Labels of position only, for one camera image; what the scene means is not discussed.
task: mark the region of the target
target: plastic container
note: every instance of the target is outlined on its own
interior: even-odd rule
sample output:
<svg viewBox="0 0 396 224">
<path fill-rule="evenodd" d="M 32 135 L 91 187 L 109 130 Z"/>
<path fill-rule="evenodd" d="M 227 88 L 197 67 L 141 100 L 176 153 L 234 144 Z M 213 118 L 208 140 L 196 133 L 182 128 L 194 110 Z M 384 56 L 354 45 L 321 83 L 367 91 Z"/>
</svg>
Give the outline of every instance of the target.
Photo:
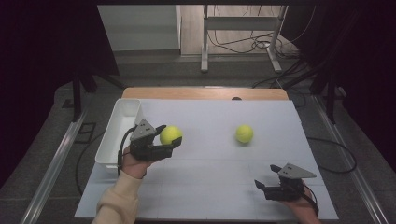
<svg viewBox="0 0 396 224">
<path fill-rule="evenodd" d="M 104 165 L 111 173 L 117 172 L 117 155 L 122 137 L 143 118 L 139 100 L 119 99 L 114 105 L 102 142 L 96 152 L 96 162 Z M 129 143 L 129 137 L 126 138 L 123 147 Z"/>
</svg>

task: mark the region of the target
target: floor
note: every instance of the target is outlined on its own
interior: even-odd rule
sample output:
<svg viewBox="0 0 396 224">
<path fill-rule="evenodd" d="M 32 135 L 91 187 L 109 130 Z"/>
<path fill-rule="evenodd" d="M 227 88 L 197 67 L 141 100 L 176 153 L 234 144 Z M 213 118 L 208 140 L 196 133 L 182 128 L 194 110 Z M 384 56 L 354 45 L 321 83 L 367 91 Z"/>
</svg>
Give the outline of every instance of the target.
<svg viewBox="0 0 396 224">
<path fill-rule="evenodd" d="M 228 10 L 219 7 L 214 10 L 216 14 L 242 16 L 247 14 L 256 15 L 257 7 L 240 7 Z M 200 30 L 200 7 L 185 7 L 183 13 L 183 29 L 191 28 Z M 270 7 L 263 8 L 262 15 L 272 15 Z M 199 68 L 201 40 L 194 37 L 194 31 L 183 30 L 182 55 L 135 55 L 116 52 L 116 60 L 120 69 L 120 77 L 114 77 L 126 86 L 225 86 L 225 87 L 245 87 L 251 88 L 252 84 L 258 80 L 268 77 L 276 77 L 278 74 L 272 71 L 268 58 L 263 49 L 258 53 L 235 54 L 226 49 L 209 48 L 209 72 L 207 75 L 201 74 Z M 217 34 L 218 41 L 228 42 L 250 36 L 250 32 L 221 33 Z M 237 50 L 248 50 L 251 48 L 251 41 L 245 44 L 232 44 L 231 48 Z M 281 65 L 284 68 L 290 67 L 295 61 L 283 59 Z M 59 177 L 49 188 L 49 198 L 38 210 L 37 223 L 90 223 L 90 220 L 74 218 L 78 206 L 80 194 L 78 189 L 84 186 L 90 176 L 94 163 L 95 151 L 100 144 L 100 136 L 106 129 L 107 121 L 111 115 L 114 102 L 120 98 L 122 90 L 114 87 L 99 77 L 95 78 L 98 84 L 97 93 L 84 94 L 91 97 L 88 106 L 87 117 L 84 123 L 95 123 L 94 132 L 91 138 L 86 134 L 77 135 L 75 144 L 70 149 L 67 158 L 59 173 Z M 278 84 L 286 81 L 280 79 Z M 318 107 L 323 102 L 319 96 L 319 102 L 309 93 L 308 87 L 312 80 L 308 79 L 292 89 L 288 90 L 290 99 L 295 103 L 300 120 L 307 136 L 333 138 L 334 133 L 329 131 L 326 118 L 323 117 L 322 110 Z M 269 83 L 262 83 L 258 88 L 269 88 Z M 0 189 L 0 222 L 19 223 L 26 212 L 36 190 L 47 171 L 50 162 L 54 158 L 56 150 L 64 139 L 70 120 L 73 118 L 73 108 L 65 103 L 72 99 L 72 88 L 66 84 L 57 90 L 55 104 L 43 125 L 42 130 L 37 135 L 28 153 L 15 170 L 12 177 Z M 323 172 L 326 186 L 331 194 L 334 207 L 340 220 L 325 221 L 325 223 L 396 223 L 396 174 L 385 163 L 382 156 L 375 149 L 375 146 L 360 130 L 359 126 L 347 114 L 342 106 L 341 100 L 335 102 L 335 118 L 337 124 L 335 130 L 337 136 L 342 136 L 341 142 L 348 146 L 358 160 L 359 170 L 353 175 L 334 175 Z M 332 145 L 320 142 L 311 142 L 317 161 L 324 166 L 347 167 L 342 151 Z M 356 180 L 356 175 L 363 174 L 364 183 L 368 186 L 375 201 L 379 203 L 380 211 L 383 211 L 387 221 L 375 222 L 367 208 L 364 198 L 365 192 L 360 191 L 361 182 Z"/>
</svg>

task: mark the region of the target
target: beige sleeve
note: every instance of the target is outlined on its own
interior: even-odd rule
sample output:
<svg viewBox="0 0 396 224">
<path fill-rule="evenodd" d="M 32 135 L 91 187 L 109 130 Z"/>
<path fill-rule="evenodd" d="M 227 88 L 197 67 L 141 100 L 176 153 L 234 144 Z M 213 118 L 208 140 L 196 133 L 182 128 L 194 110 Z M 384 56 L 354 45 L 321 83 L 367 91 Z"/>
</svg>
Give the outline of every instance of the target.
<svg viewBox="0 0 396 224">
<path fill-rule="evenodd" d="M 137 213 L 137 191 L 141 179 L 120 171 L 116 184 L 108 188 L 99 201 L 93 223 L 134 223 Z"/>
</svg>

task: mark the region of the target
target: human hand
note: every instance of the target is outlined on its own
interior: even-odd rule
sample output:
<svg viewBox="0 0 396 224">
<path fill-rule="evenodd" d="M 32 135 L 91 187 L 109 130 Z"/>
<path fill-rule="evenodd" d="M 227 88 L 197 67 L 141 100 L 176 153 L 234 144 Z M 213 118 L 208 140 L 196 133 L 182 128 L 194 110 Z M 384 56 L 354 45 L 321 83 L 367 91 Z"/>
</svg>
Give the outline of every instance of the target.
<svg viewBox="0 0 396 224">
<path fill-rule="evenodd" d="M 312 199 L 311 191 L 307 187 L 304 187 L 304 194 Z M 297 218 L 302 224 L 321 223 L 317 217 L 317 214 L 315 213 L 315 209 L 312 207 L 312 204 L 309 203 L 305 198 L 300 197 L 296 201 L 292 201 L 292 202 L 282 201 L 281 203 L 285 204 L 293 212 L 293 214 L 297 216 Z"/>
<path fill-rule="evenodd" d="M 147 169 L 155 161 L 138 161 L 129 153 L 129 147 L 126 147 L 122 153 L 122 171 L 136 179 L 142 179 L 145 176 Z"/>
</svg>

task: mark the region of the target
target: yellow tennis ball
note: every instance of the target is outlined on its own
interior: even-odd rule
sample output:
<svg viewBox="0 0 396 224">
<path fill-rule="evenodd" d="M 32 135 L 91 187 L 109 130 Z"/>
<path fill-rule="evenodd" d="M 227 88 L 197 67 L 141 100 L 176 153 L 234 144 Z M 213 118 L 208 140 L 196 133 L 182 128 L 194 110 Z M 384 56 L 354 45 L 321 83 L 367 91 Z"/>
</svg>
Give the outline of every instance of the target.
<svg viewBox="0 0 396 224">
<path fill-rule="evenodd" d="M 160 141 L 163 145 L 169 145 L 181 136 L 183 136 L 183 132 L 177 126 L 166 126 L 160 133 Z"/>
<path fill-rule="evenodd" d="M 253 138 L 253 129 L 243 124 L 236 129 L 235 137 L 241 143 L 248 143 Z"/>
</svg>

